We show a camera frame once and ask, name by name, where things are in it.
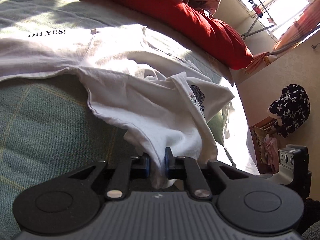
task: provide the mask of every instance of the hanging clothes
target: hanging clothes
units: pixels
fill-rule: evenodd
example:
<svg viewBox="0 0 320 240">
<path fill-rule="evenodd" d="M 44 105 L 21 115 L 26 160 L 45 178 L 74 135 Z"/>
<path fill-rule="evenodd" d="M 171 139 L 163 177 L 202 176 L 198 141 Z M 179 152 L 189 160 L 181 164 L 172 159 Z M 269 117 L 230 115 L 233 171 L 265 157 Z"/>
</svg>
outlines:
<svg viewBox="0 0 320 240">
<path fill-rule="evenodd" d="M 310 103 L 305 89 L 297 84 L 286 86 L 281 97 L 270 105 L 268 114 L 277 119 L 271 129 L 286 138 L 309 117 Z"/>
</svg>

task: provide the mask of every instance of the orange curtain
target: orange curtain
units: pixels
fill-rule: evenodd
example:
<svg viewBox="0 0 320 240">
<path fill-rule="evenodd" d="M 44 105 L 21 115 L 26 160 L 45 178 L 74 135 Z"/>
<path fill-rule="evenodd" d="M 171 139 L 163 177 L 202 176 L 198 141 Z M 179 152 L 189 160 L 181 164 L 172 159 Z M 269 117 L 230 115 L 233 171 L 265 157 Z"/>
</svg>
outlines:
<svg viewBox="0 0 320 240">
<path fill-rule="evenodd" d="M 251 74 L 260 64 L 267 66 L 276 59 L 298 46 L 301 41 L 314 30 L 320 22 L 320 0 L 313 3 L 302 12 L 300 17 L 289 27 L 273 47 L 272 52 L 263 52 L 253 57 L 252 62 L 245 69 L 245 73 Z"/>
</svg>

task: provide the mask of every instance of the pillowcase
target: pillowcase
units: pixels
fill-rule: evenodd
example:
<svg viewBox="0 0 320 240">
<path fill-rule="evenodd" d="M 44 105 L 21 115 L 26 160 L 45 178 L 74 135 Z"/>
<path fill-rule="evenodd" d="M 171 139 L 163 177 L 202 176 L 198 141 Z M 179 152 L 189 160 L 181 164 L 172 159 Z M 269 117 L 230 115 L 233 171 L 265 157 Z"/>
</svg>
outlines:
<svg viewBox="0 0 320 240">
<path fill-rule="evenodd" d="M 228 24 L 209 19 L 181 0 L 113 0 L 166 23 L 232 69 L 247 67 L 253 57 Z"/>
</svg>

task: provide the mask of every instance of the clothes drying rack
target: clothes drying rack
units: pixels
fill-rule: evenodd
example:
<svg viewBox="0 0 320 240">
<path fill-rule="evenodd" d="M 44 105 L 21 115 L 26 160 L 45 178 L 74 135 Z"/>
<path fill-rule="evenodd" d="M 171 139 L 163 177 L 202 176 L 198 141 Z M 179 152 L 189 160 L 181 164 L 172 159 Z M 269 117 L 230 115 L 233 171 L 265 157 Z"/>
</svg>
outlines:
<svg viewBox="0 0 320 240">
<path fill-rule="evenodd" d="M 265 31 L 265 30 L 268 30 L 268 29 L 276 26 L 275 21 L 273 20 L 273 18 L 272 18 L 271 15 L 269 14 L 269 12 L 268 12 L 267 8 L 264 6 L 263 2 L 261 2 L 260 0 L 258 0 L 259 3 L 260 3 L 260 5 L 262 5 L 263 9 L 266 11 L 266 13 L 268 14 L 268 16 L 270 17 L 270 18 L 268 18 L 268 20 L 269 20 L 270 23 L 272 23 L 272 25 L 267 26 L 267 27 L 264 27 L 264 28 L 261 28 L 261 29 L 259 29 L 259 30 L 254 31 L 254 32 L 251 32 L 252 29 L 253 29 L 253 27 L 255 26 L 255 24 L 257 23 L 257 21 L 259 20 L 259 18 L 262 18 L 263 12 L 262 12 L 262 10 L 260 9 L 260 7 L 259 7 L 253 0 L 247 0 L 247 1 L 248 1 L 248 3 L 251 3 L 251 4 L 252 4 L 252 8 L 253 8 L 253 10 L 255 11 L 257 17 L 256 17 L 255 21 L 253 22 L 253 24 L 250 26 L 249 30 L 248 30 L 246 33 L 241 34 L 241 37 L 243 38 L 243 40 L 245 40 L 247 37 L 252 36 L 252 35 L 254 35 L 254 34 L 256 34 L 256 33 L 263 32 L 263 31 Z"/>
</svg>

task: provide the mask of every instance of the metal screw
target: metal screw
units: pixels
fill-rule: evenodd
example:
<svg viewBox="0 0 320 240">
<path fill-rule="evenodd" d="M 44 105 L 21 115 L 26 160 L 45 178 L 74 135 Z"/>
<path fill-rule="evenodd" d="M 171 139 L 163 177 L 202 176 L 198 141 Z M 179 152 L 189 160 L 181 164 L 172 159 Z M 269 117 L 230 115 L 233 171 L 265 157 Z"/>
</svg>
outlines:
<svg viewBox="0 0 320 240">
<path fill-rule="evenodd" d="M 110 197 L 110 198 L 120 198 L 122 197 L 122 192 L 120 190 L 117 190 L 117 189 L 113 189 L 113 190 L 109 190 L 107 192 L 107 196 Z"/>
<path fill-rule="evenodd" d="M 210 196 L 210 191 L 206 189 L 197 189 L 195 191 L 195 195 L 197 197 L 203 198 L 203 197 L 209 197 Z"/>
</svg>

